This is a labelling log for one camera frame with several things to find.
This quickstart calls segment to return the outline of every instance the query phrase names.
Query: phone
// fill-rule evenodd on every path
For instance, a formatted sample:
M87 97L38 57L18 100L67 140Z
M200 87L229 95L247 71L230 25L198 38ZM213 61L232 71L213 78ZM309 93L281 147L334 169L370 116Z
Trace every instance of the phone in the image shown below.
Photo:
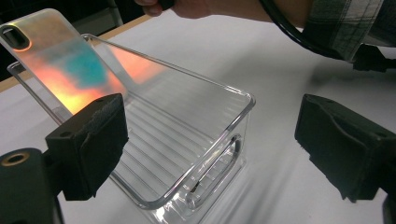
M127 90L70 22L44 9L0 25L0 42L67 110Z

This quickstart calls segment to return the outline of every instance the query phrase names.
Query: camera cutout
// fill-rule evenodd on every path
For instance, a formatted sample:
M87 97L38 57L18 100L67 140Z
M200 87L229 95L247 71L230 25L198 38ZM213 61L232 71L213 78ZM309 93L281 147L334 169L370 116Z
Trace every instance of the camera cutout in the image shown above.
M13 49L26 49L30 45L29 39L18 27L6 25L2 27L0 36L13 48Z

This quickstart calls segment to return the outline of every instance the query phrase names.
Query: clear glass container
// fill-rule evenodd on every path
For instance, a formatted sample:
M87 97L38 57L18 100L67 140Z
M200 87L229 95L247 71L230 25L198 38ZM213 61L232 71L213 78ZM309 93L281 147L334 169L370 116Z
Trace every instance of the clear glass container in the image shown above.
M98 37L83 37L127 90L129 142L111 178L150 221L199 222L245 164L254 97ZM72 116L20 63L8 71L58 124Z

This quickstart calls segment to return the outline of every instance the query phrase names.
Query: plaid sleeve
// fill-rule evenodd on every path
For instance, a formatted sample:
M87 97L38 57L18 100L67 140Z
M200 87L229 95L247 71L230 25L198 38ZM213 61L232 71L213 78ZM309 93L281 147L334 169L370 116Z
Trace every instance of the plaid sleeve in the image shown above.
M353 62L382 3L383 0L314 0L303 34Z

